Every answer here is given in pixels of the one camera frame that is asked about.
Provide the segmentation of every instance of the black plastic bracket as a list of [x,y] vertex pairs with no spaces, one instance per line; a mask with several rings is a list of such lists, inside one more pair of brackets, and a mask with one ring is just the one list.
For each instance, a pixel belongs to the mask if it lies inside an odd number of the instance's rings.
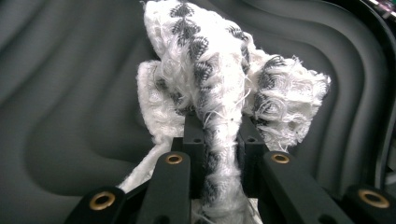
[[163,154],[155,166],[137,224],[190,224],[190,171],[187,154]]
[[356,223],[388,224],[396,222],[396,199],[370,186],[351,186],[341,207]]
[[265,153],[260,170],[287,223],[353,223],[290,154]]
[[191,158],[191,198],[198,199],[205,180],[205,139],[202,122],[191,111],[186,115],[182,146],[172,150],[182,151]]

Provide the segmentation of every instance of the black embroidered pattern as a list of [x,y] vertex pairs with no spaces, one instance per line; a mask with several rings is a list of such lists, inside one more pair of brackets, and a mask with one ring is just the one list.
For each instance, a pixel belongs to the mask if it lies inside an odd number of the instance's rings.
[[209,62],[196,63],[194,65],[195,84],[202,85],[211,76],[213,67]]
[[211,183],[208,179],[204,182],[204,190],[203,190],[203,201],[204,204],[212,204],[218,195],[218,188],[213,183]]
[[264,65],[262,68],[262,73],[259,76],[259,86],[264,90],[272,89],[276,84],[276,79],[273,74],[269,72],[269,70],[274,67],[285,66],[285,62],[282,57],[276,56]]
[[261,93],[254,95],[253,111],[256,114],[266,113],[271,108],[271,102],[268,101],[268,97]]
[[250,69],[250,54],[248,52],[248,47],[247,46],[242,46],[241,48],[241,53],[244,59],[242,60],[242,70],[244,71],[245,74],[248,73],[248,70]]
[[174,17],[190,17],[194,14],[194,10],[187,5],[187,3],[182,3],[177,5],[175,8],[171,9],[170,16]]
[[166,86],[166,81],[163,78],[160,78],[158,80],[155,81],[155,87],[157,88],[157,90],[159,91],[166,91],[168,90],[168,87]]
[[181,98],[182,95],[181,95],[180,92],[171,92],[170,96],[171,96],[171,98],[174,101],[176,106],[181,105],[181,103],[183,102],[183,100]]
[[243,41],[248,41],[248,37],[245,36],[245,34],[241,30],[241,28],[230,26],[227,30],[228,30],[228,32],[230,32],[230,34],[233,35],[233,37],[241,39]]
[[206,153],[206,173],[211,175],[215,172],[216,168],[218,167],[218,163],[220,160],[220,155],[218,152],[207,152]]
[[209,41],[203,36],[196,36],[190,42],[189,55],[190,59],[194,62],[197,61],[207,51]]
[[274,67],[285,66],[285,60],[281,56],[275,56],[274,58],[268,60],[268,62],[264,65],[264,70],[268,70]]
[[177,35],[177,44],[181,47],[185,46],[189,39],[200,31],[201,27],[185,18],[178,20],[172,28],[172,34]]

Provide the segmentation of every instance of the crumpled fabric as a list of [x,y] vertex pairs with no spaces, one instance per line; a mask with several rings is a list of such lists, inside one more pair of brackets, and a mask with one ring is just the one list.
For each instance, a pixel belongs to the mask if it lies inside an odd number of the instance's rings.
[[232,21],[198,6],[148,1],[144,22],[160,61],[139,65],[139,104],[155,147],[119,187],[150,179],[156,160],[181,137],[194,110],[205,133],[205,183],[193,211],[207,223],[262,223],[241,186],[235,158],[242,114],[254,119],[270,150],[302,142],[330,88],[328,76],[257,49]]

